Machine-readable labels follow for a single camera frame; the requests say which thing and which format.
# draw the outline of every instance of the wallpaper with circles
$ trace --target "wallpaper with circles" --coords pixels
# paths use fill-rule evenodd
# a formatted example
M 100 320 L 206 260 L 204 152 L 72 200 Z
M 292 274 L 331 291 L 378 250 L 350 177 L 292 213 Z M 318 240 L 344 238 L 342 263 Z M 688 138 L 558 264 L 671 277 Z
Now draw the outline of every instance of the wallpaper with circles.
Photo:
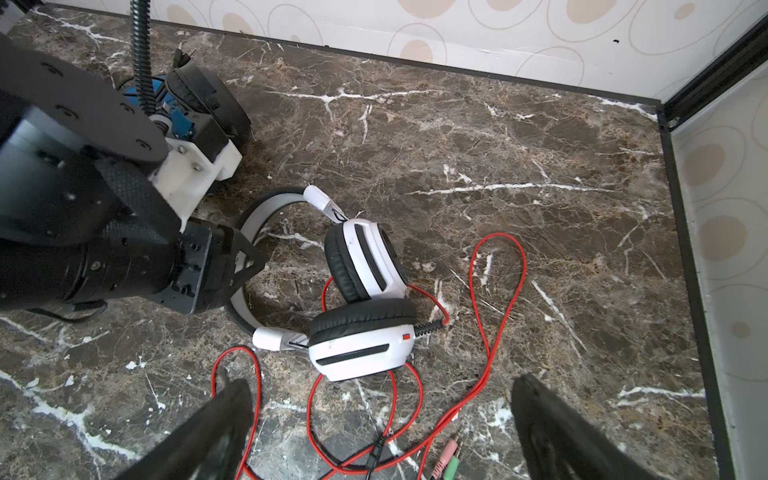
M 768 63 L 673 134 L 740 478 L 768 478 Z
M 128 0 L 57 0 L 128 13 Z M 768 0 L 154 0 L 153 18 L 667 100 Z

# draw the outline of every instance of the headset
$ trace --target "headset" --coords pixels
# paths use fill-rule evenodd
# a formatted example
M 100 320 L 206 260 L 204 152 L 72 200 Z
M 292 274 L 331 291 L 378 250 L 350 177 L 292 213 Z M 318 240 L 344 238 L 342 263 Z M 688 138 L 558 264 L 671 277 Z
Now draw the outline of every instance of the headset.
M 415 305 L 405 298 L 406 274 L 380 225 L 349 219 L 328 195 L 309 185 L 267 192 L 248 206 L 237 227 L 252 243 L 274 214 L 301 202 L 312 204 L 334 222 L 325 238 L 326 261 L 347 304 L 315 317 L 309 336 L 262 325 L 250 311 L 242 288 L 226 305 L 227 312 L 253 335 L 257 348 L 306 351 L 315 368 L 332 382 L 403 366 L 415 338 L 442 324 L 417 326 Z M 244 267 L 241 254 L 235 271 Z

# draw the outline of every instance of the green audio jack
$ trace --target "green audio jack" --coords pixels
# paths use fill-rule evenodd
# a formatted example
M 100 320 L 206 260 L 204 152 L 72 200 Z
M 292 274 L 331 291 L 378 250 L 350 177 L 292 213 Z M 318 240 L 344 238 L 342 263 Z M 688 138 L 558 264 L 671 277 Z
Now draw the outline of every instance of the green audio jack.
M 458 454 L 462 450 L 462 444 L 459 443 L 456 448 L 456 452 L 451 457 L 451 461 L 445 467 L 445 471 L 442 473 L 442 480 L 453 480 L 453 476 L 456 475 L 456 469 L 458 468 Z

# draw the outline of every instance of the red cord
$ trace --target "red cord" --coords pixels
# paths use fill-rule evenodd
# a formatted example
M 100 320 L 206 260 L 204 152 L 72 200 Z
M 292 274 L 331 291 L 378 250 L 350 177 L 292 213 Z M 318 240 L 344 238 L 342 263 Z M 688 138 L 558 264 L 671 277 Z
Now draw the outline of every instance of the red cord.
M 480 246 L 485 243 L 486 241 L 490 240 L 493 237 L 505 237 L 509 240 L 512 240 L 515 243 L 515 246 L 518 248 L 520 252 L 520 258 L 521 258 L 521 274 L 520 274 L 520 281 L 518 282 L 517 288 L 515 288 L 515 294 L 512 296 L 509 305 L 507 306 L 507 310 L 504 314 L 504 318 L 501 321 L 501 324 L 498 328 L 498 334 L 496 335 L 496 339 L 493 342 L 493 347 L 490 347 L 488 344 L 488 338 L 485 335 L 485 329 L 483 329 L 482 321 L 480 319 L 480 312 L 478 310 L 477 300 L 475 298 L 475 286 L 472 281 L 472 274 L 474 273 L 475 268 L 475 260 L 477 258 L 478 250 L 480 249 Z M 426 463 L 427 455 L 429 454 L 429 449 L 432 446 L 432 442 L 434 441 L 435 437 L 442 432 L 442 430 L 448 426 L 448 424 L 458 415 L 458 412 L 466 405 L 468 402 L 470 402 L 472 399 L 474 399 L 484 388 L 485 385 L 488 383 L 488 379 L 491 375 L 491 366 L 493 364 L 493 360 L 496 357 L 496 353 L 498 351 L 498 347 L 501 343 L 502 333 L 504 332 L 504 328 L 507 324 L 507 320 L 509 320 L 509 315 L 512 311 L 512 307 L 515 305 L 515 302 L 518 299 L 518 295 L 520 294 L 520 290 L 522 290 L 523 284 L 525 283 L 525 275 L 528 271 L 528 265 L 526 263 L 525 259 L 525 251 L 523 250 L 522 245 L 520 242 L 517 241 L 512 235 L 506 234 L 506 233 L 492 233 L 486 237 L 484 237 L 482 240 L 478 242 L 478 244 L 475 246 L 475 250 L 472 252 L 472 258 L 469 262 L 469 296 L 472 298 L 472 308 L 475 311 L 475 319 L 477 320 L 478 328 L 480 330 L 480 337 L 482 338 L 483 344 L 485 345 L 485 355 L 488 362 L 485 365 L 485 369 L 483 370 L 482 375 L 478 379 L 477 383 L 472 387 L 472 389 L 467 393 L 467 395 L 459 401 L 456 405 L 451 407 L 443 416 L 440 418 L 440 420 L 435 425 L 435 428 L 432 430 L 432 433 L 430 433 L 426 439 L 424 439 L 421 443 L 418 445 L 412 447 L 407 452 L 403 453 L 402 455 L 393 458 L 387 462 L 382 463 L 381 465 L 376 467 L 376 471 L 384 470 L 385 468 L 393 467 L 394 465 L 397 465 L 400 462 L 403 462 L 406 460 L 406 458 L 413 456 L 416 454 L 419 450 L 424 449 L 423 456 L 421 463 L 419 465 L 419 472 L 416 476 L 417 480 L 421 480 L 422 473 L 424 471 L 424 466 Z M 331 283 L 331 280 L 333 278 L 329 278 L 326 282 L 325 286 L 323 287 L 323 294 L 320 299 L 320 303 L 323 307 L 323 312 L 326 311 L 326 292 L 328 290 L 328 286 Z M 450 321 L 448 312 L 443 308 L 443 306 L 440 304 L 440 302 L 437 301 L 437 299 L 427 293 L 426 291 L 418 288 L 417 286 L 409 285 L 411 288 L 416 290 L 417 292 L 420 292 L 424 295 L 426 295 L 430 300 L 432 300 L 435 305 L 441 310 L 443 315 L 445 316 L 445 319 L 443 320 L 443 325 L 447 325 Z M 245 456 L 243 457 L 243 460 L 240 462 L 240 469 L 237 471 L 237 478 L 240 478 L 240 473 L 244 470 L 248 476 L 250 476 L 253 480 L 258 480 L 258 477 L 250 470 L 250 468 L 246 465 L 246 460 L 248 457 L 248 454 L 250 453 L 250 447 L 253 443 L 253 434 L 256 431 L 256 425 L 259 418 L 259 397 L 261 393 L 261 374 L 259 371 L 259 363 L 256 358 L 256 355 L 253 354 L 253 351 L 248 349 L 244 346 L 235 346 L 231 349 L 228 349 L 226 352 L 222 353 L 219 356 L 219 359 L 214 364 L 214 373 L 211 375 L 211 391 L 212 394 L 215 395 L 215 389 L 216 389 L 216 370 L 219 365 L 219 362 L 222 360 L 223 357 L 225 357 L 226 354 L 234 351 L 242 349 L 247 351 L 251 358 L 253 359 L 254 369 L 256 371 L 257 375 L 257 384 L 258 384 L 258 392 L 257 392 L 257 403 L 256 403 L 256 415 L 253 418 L 253 427 L 251 429 L 250 437 L 248 439 L 248 444 L 246 448 Z M 414 377 L 416 378 L 416 383 L 419 386 L 419 404 L 416 406 L 416 410 L 414 411 L 411 418 L 408 420 L 408 422 L 400 427 L 396 432 L 392 433 L 390 436 L 386 437 L 386 442 L 391 442 L 392 440 L 397 439 L 400 435 L 406 432 L 408 428 L 413 424 L 413 422 L 416 420 L 416 417 L 419 416 L 419 413 L 422 409 L 422 404 L 424 402 L 424 387 L 422 385 L 421 377 L 419 377 L 419 374 L 416 372 L 416 369 L 413 368 L 413 366 L 410 363 L 406 363 L 406 367 L 413 373 Z M 395 407 L 397 405 L 397 385 L 395 383 L 395 376 L 392 374 L 392 372 L 389 372 L 389 378 L 392 381 L 392 408 L 389 412 L 389 421 L 387 422 L 386 428 L 383 432 L 383 435 L 387 435 L 389 433 L 390 429 L 392 428 L 392 422 L 395 418 Z M 357 452 L 355 455 L 352 455 L 344 462 L 341 462 L 340 464 L 336 464 L 333 462 L 331 458 L 328 458 L 328 456 L 323 452 L 323 450 L 320 448 L 320 446 L 317 444 L 315 440 L 315 435 L 312 433 L 312 426 L 311 426 L 311 416 L 312 416 L 312 398 L 315 396 L 315 391 L 317 390 L 318 385 L 320 384 L 320 381 L 323 379 L 323 375 L 319 375 L 317 379 L 315 380 L 315 383 L 312 385 L 312 390 L 310 391 L 310 397 L 307 400 L 306 403 L 306 435 L 307 438 L 310 440 L 310 444 L 312 444 L 312 447 L 315 449 L 315 452 L 317 452 L 317 455 L 320 456 L 320 458 L 331 468 L 331 471 L 325 474 L 321 480 L 327 480 L 328 478 L 331 478 L 336 473 L 340 473 L 342 475 L 365 475 L 366 470 L 361 467 L 357 466 L 356 468 L 348 468 L 355 460 L 358 458 L 363 457 L 364 455 L 367 455 L 373 450 L 373 445 L 370 445 L 360 452 Z

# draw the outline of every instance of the marble surface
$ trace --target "marble surface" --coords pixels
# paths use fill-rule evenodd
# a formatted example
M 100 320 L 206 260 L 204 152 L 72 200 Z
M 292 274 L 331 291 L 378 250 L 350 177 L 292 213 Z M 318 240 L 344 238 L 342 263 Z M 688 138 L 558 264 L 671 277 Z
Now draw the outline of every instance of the marble surface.
M 108 82 L 131 73 L 124 18 L 43 7 L 11 36 Z M 526 372 L 650 470 L 717 477 L 659 137 L 640 106 L 177 26 L 155 25 L 152 42 L 155 72 L 179 44 L 196 50 L 253 121 L 240 169 L 197 216 L 232 224 L 267 188 L 317 184 L 347 213 L 386 223 L 412 282 L 450 310 L 447 330 L 417 342 L 425 408 L 392 454 L 423 438 L 482 371 L 468 255 L 502 231 L 526 249 L 529 281 L 488 386 L 438 437 L 439 451 L 463 433 L 459 478 L 528 477 L 508 404 Z M 247 289 L 266 323 L 308 330 L 329 276 L 328 226 L 307 206 L 270 224 L 259 242 L 268 268 Z M 512 245 L 488 242 L 476 273 L 493 337 L 520 273 Z M 434 315 L 418 302 L 424 319 Z M 109 304 L 78 326 L 0 316 L 0 477 L 114 477 L 210 398 L 218 353 L 248 341 L 222 310 Z M 316 373 L 299 353 L 258 356 L 264 407 L 250 464 L 267 479 L 319 478 L 327 469 L 305 422 Z M 252 380 L 247 358 L 227 368 Z M 398 425 L 417 395 L 410 374 L 396 378 Z M 390 392 L 383 374 L 324 383 L 318 437 L 338 457 L 370 443 Z M 375 478 L 415 478 L 414 465 Z

